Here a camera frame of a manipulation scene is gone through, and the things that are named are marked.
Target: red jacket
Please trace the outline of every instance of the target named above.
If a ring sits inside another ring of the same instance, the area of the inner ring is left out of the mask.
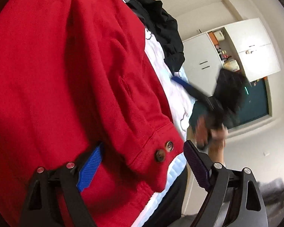
[[[0,212],[19,220],[39,166],[107,144],[82,193],[99,227],[131,226],[183,150],[144,53],[144,26],[121,0],[9,0],[0,14]],[[172,141],[165,161],[155,153]]]

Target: purple gripper pad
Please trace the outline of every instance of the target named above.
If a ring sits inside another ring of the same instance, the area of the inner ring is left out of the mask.
[[[207,192],[211,189],[209,178],[213,162],[207,154],[199,152],[194,144],[188,140],[184,143],[184,156],[199,184]]]

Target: metal screw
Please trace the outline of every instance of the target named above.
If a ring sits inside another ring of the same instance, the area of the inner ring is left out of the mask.
[[[42,172],[44,172],[44,168],[43,168],[43,167],[39,167],[39,168],[37,169],[37,173],[42,173]]]
[[[221,169],[222,168],[222,165],[218,162],[214,163],[214,167],[217,168],[217,169]]]
[[[251,170],[249,168],[244,168],[244,171],[247,173],[247,174],[250,174],[251,173]]]
[[[74,166],[75,166],[75,163],[73,163],[73,162],[69,162],[69,163],[66,164],[66,167],[67,167],[68,169],[71,169],[71,168],[73,168]]]

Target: white door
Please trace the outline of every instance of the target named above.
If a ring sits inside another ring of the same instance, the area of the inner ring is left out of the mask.
[[[259,18],[248,19],[225,26],[237,52],[271,43]]]
[[[183,43],[188,80],[205,94],[212,96],[222,67],[220,57],[207,33]]]
[[[251,54],[239,53],[246,77],[250,82],[266,77],[280,70],[272,44],[257,48]]]

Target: brown button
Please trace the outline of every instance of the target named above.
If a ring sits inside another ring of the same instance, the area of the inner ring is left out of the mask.
[[[165,160],[165,150],[164,149],[159,149],[155,153],[155,158],[157,162],[163,162]]]
[[[167,152],[173,151],[173,142],[168,141],[168,142],[165,144],[165,149],[166,149]]]

